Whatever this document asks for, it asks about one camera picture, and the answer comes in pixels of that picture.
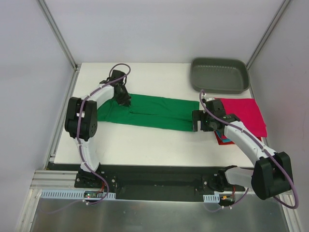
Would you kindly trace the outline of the green t-shirt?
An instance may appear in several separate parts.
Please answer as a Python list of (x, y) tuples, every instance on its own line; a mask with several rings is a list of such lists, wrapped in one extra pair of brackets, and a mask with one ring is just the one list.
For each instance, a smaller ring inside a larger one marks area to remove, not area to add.
[(98, 109), (99, 122), (192, 132), (192, 112), (199, 102), (131, 94), (130, 106), (108, 100)]

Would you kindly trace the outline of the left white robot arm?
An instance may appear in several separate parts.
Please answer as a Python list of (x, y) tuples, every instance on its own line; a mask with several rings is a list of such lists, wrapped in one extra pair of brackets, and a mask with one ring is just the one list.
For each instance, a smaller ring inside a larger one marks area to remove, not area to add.
[(102, 176), (96, 171), (99, 160), (94, 147), (98, 128), (98, 109), (107, 101), (115, 100), (120, 106), (130, 106), (131, 96), (126, 89), (127, 74), (110, 71), (109, 77), (84, 97), (71, 97), (68, 102), (65, 131), (74, 139), (81, 157), (81, 170), (89, 172), (85, 182), (91, 188), (101, 185)]

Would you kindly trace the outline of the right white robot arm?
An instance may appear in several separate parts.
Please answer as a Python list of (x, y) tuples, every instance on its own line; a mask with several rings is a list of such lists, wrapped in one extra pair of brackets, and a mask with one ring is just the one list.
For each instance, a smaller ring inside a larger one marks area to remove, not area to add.
[(254, 136), (235, 114), (227, 114), (220, 99), (202, 100), (203, 110), (192, 112), (193, 131), (214, 131), (225, 136), (249, 158), (253, 170), (235, 165), (220, 169), (209, 181), (212, 190), (223, 192), (234, 185), (252, 189), (262, 200), (293, 189), (290, 157), (276, 152)]

